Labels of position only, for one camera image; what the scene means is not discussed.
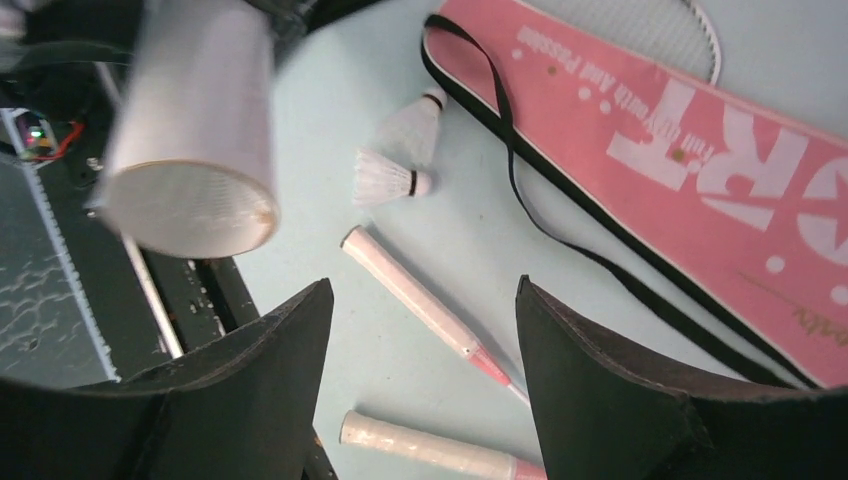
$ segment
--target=black strap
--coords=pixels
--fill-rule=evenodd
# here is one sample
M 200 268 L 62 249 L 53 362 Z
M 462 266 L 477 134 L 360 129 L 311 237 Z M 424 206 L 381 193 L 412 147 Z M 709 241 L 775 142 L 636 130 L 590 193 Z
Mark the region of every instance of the black strap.
M 495 66 L 492 58 L 486 50 L 462 27 L 454 23 L 447 17 L 432 14 L 424 23 L 425 28 L 436 28 L 457 36 L 466 42 L 474 45 L 477 50 L 486 56 L 489 62 L 489 68 L 492 71 L 492 77 L 495 86 L 495 98 L 497 100 L 498 115 L 500 117 L 500 132 L 495 132 L 503 139 L 507 149 L 507 166 L 509 170 L 509 184 L 512 187 L 512 192 L 515 194 L 516 200 L 524 209 L 527 218 L 533 223 L 539 231 L 544 233 L 552 240 L 565 245 L 572 250 L 575 250 L 590 260 L 598 263 L 607 269 L 633 296 L 639 299 L 646 307 L 648 307 L 657 317 L 667 323 L 669 326 L 683 334 L 690 341 L 700 346 L 708 354 L 712 355 L 716 360 L 725 364 L 729 368 L 735 370 L 745 378 L 765 384 L 778 387 L 792 387 L 780 377 L 775 375 L 771 370 L 763 367 L 759 363 L 737 352 L 726 343 L 722 342 L 715 335 L 710 333 L 700 324 L 689 318 L 685 313 L 672 305 L 669 301 L 661 297 L 659 294 L 651 290 L 650 287 L 642 283 L 641 280 L 633 276 L 630 272 L 617 265 L 615 262 L 603 257 L 585 247 L 573 244 L 571 242 L 560 239 L 550 233 L 531 213 L 530 208 L 525 204 L 524 198 L 518 189 L 515 181 L 515 143 L 516 133 L 513 123 L 512 106 L 509 101 L 507 89 L 501 79 L 498 69 Z

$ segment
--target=black band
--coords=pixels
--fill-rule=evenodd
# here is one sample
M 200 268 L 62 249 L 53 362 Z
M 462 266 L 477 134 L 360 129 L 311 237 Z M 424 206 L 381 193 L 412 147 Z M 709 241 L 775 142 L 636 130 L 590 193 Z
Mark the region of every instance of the black band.
M 509 100 L 509 95 L 507 94 L 507 90 L 505 87 L 505 83 L 501 79 L 500 73 L 498 72 L 497 67 L 486 52 L 486 50 L 475 40 L 468 32 L 466 32 L 462 27 L 457 25 L 455 22 L 450 20 L 447 17 L 438 14 L 430 15 L 424 23 L 424 27 L 426 28 L 436 28 L 447 33 L 450 33 L 456 37 L 459 37 L 466 42 L 470 43 L 474 47 L 477 48 L 483 55 L 485 55 L 486 60 L 489 63 L 489 69 L 492 72 L 492 80 L 495 87 L 495 99 L 497 102 L 497 115 L 499 116 L 499 121 L 490 125 L 493 129 L 494 133 L 499 136 L 507 150 L 507 168 L 509 172 L 509 184 L 512 188 L 512 192 L 515 195 L 516 200 L 521 205 L 521 208 L 524 210 L 524 213 L 527 214 L 527 218 L 530 222 L 535 226 L 540 232 L 551 238 L 552 240 L 565 245 L 568 248 L 571 248 L 583 256 L 589 258 L 590 260 L 596 262 L 600 266 L 604 267 L 607 271 L 609 271 L 615 278 L 618 280 L 624 288 L 627 289 L 634 297 L 636 297 L 642 304 L 644 304 L 648 309 L 651 310 L 658 318 L 667 323 L 670 327 L 677 330 L 687 339 L 698 345 L 705 352 L 711 355 L 713 358 L 718 360 L 719 362 L 725 364 L 729 368 L 735 370 L 745 378 L 765 384 L 765 385 L 773 385 L 778 387 L 789 387 L 793 388 L 792 385 L 788 384 L 786 381 L 778 377 L 771 370 L 764 367 L 763 365 L 751 360 L 745 355 L 739 353 L 734 350 L 732 347 L 724 343 L 721 339 L 713 335 L 709 330 L 701 326 L 699 323 L 695 322 L 688 315 L 683 313 L 680 309 L 671 304 L 668 300 L 661 297 L 658 293 L 653 291 L 649 286 L 645 285 L 641 280 L 636 278 L 633 274 L 620 267 L 618 264 L 609 260 L 602 255 L 599 255 L 585 247 L 581 247 L 580 245 L 573 244 L 571 242 L 567 242 L 556 237 L 554 234 L 550 233 L 538 220 L 536 220 L 535 216 L 531 213 L 530 208 L 525 204 L 524 198 L 521 196 L 521 192 L 518 189 L 518 185 L 515 180 L 515 146 L 516 146 L 516 133 L 515 126 L 513 122 L 513 113 L 512 113 L 512 105 Z M 422 54 L 426 58 L 426 51 L 424 49 L 424 44 L 422 42 Z M 446 90 L 449 88 L 447 85 L 442 85 Z M 814 387 L 815 383 L 806 378 L 794 365 L 788 362 L 785 358 L 776 359 L 778 363 L 780 363 L 787 370 L 792 372 L 795 377 L 806 383 L 807 385 Z
M 418 186 L 418 172 L 415 170 L 409 172 L 412 174 L 412 178 L 409 180 L 409 196 L 415 195 L 415 187 Z
M 445 109 L 445 106 L 444 106 L 444 105 L 442 105 L 442 101 L 441 101 L 441 100 L 439 100 L 438 98 L 436 98 L 435 96 L 430 95 L 429 93 L 425 93 L 424 95 L 421 95 L 421 96 L 422 96 L 422 97 L 424 97 L 424 98 L 429 98 L 430 100 L 432 100 L 432 101 L 433 101 L 433 103 L 435 103 L 435 104 L 436 104 L 436 106 L 438 106 L 438 107 L 439 107 L 439 110 L 444 110 L 444 109 Z

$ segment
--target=white lettering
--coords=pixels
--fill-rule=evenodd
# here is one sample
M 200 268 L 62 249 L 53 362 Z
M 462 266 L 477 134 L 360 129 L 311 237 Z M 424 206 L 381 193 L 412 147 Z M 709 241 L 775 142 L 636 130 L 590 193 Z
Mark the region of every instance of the white lettering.
M 654 111 L 654 116 L 679 125 L 694 96 L 694 88 L 673 78 L 669 79 Z M 684 165 L 669 158 L 670 148 L 671 142 L 660 135 L 654 135 L 651 143 L 644 144 L 636 143 L 621 133 L 615 132 L 607 148 L 607 155 L 651 180 L 679 191 L 689 172 Z
M 699 157 L 704 153 L 704 149 L 706 147 L 707 142 L 691 133 L 687 133 L 686 136 L 683 137 L 683 142 L 680 144 L 680 148 L 683 149 L 684 152 L 689 152 Z
M 680 124 L 665 116 L 654 113 L 645 121 L 645 128 L 653 135 L 666 139 L 671 145 L 680 137 Z
M 774 210 L 770 208 L 745 205 L 744 203 L 716 198 L 704 198 L 703 202 L 719 212 L 754 227 L 761 232 L 768 230 L 771 219 L 774 217 Z
M 624 85 L 619 85 L 618 88 L 615 89 L 615 93 L 613 94 L 613 98 L 615 99 L 615 104 L 618 105 L 619 107 L 624 102 L 629 102 L 632 97 L 633 97 L 633 92 L 631 92 L 630 89 L 628 89 Z
M 831 160 L 820 168 L 807 185 L 804 198 L 837 201 L 840 182 L 848 185 L 848 157 Z M 844 212 L 838 206 L 833 210 Z M 800 213 L 798 230 L 801 232 L 804 243 L 814 252 L 837 265 L 848 266 L 848 238 L 843 239 L 845 234 L 841 233 L 848 231 L 848 226 L 840 225 L 840 221 L 848 221 L 845 219 L 848 215 L 843 214 L 843 217 L 839 219 L 826 215 Z
M 598 68 L 594 63 L 587 63 L 583 65 L 583 69 L 580 70 L 580 79 L 581 80 L 589 80 L 594 84 L 598 84 L 604 78 L 604 71 Z
M 579 55 L 574 55 L 574 52 L 565 45 L 526 25 L 521 27 L 516 38 L 520 43 L 533 50 L 534 53 L 544 53 L 561 63 L 568 73 L 576 72 L 583 61 Z
M 601 80 L 601 84 L 598 87 L 600 88 L 601 93 L 607 93 L 613 85 L 615 85 L 615 77 L 604 72 L 604 78 Z
M 698 192 L 730 195 L 728 180 L 740 176 L 754 183 L 752 197 L 780 198 L 801 163 L 809 139 L 781 128 L 763 162 L 757 155 L 754 116 L 725 105 L 724 142 L 727 151 L 713 155 L 698 174 Z

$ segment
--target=racket handle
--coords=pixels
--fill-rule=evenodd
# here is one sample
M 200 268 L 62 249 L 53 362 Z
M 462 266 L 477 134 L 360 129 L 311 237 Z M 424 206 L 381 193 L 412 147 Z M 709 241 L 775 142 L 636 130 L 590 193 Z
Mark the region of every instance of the racket handle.
M 362 226 L 347 234 L 342 250 L 380 281 L 430 330 L 463 358 L 479 347 L 477 337 L 435 295 L 424 288 Z
M 493 480 L 543 480 L 544 470 L 512 455 L 393 425 L 350 411 L 342 423 L 343 445 L 380 450 Z

